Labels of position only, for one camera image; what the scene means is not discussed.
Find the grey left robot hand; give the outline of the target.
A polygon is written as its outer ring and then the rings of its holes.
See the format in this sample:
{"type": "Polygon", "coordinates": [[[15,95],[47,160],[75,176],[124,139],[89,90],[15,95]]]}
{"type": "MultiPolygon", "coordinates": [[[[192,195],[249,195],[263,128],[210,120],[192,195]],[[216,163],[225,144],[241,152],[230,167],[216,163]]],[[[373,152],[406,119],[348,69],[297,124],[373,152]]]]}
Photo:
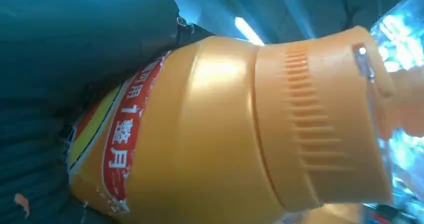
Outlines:
{"type": "Polygon", "coordinates": [[[68,105],[163,51],[211,36],[174,0],[0,0],[2,105],[68,105]]]}

